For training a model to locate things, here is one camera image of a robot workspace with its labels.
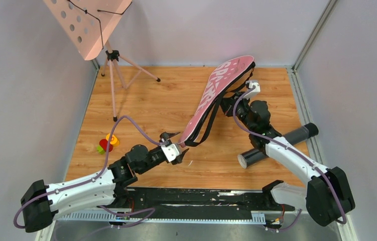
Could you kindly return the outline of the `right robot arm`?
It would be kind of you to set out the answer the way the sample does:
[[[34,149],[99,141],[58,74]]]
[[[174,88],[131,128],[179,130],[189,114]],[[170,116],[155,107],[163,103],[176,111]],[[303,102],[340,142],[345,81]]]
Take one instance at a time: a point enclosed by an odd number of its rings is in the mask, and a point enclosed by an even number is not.
[[[355,209],[355,202],[346,173],[339,167],[328,168],[294,147],[319,133],[315,124],[308,123],[282,135],[270,124],[267,102],[250,102],[240,92],[224,98],[220,107],[226,116],[233,117],[236,124],[249,134],[253,149],[237,157],[244,169],[265,158],[272,158],[305,185],[305,188],[300,188],[281,180],[274,181],[264,187],[264,207],[273,210],[287,204],[306,210],[320,226],[334,221],[347,223],[347,214]]]

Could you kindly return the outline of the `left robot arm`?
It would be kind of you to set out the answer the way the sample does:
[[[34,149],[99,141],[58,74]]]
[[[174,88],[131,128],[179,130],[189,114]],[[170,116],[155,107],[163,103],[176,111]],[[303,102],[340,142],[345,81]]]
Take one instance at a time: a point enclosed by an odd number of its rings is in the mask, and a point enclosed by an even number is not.
[[[44,229],[67,214],[86,208],[114,204],[124,207],[129,202],[126,188],[137,182],[138,174],[146,173],[163,162],[182,163],[186,150],[170,138],[174,133],[162,133],[160,144],[148,150],[135,145],[108,167],[93,174],[67,182],[45,184],[33,182],[21,198],[20,214],[24,225],[15,227],[31,233]]]

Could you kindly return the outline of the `pink racket cover bag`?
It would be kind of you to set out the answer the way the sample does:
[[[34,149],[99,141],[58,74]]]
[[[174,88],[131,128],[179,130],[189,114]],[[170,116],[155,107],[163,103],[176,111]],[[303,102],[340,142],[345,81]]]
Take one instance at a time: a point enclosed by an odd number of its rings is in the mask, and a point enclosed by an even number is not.
[[[196,147],[208,138],[222,99],[246,87],[255,66],[254,57],[244,55],[222,63],[210,74],[199,106],[178,141],[180,146]]]

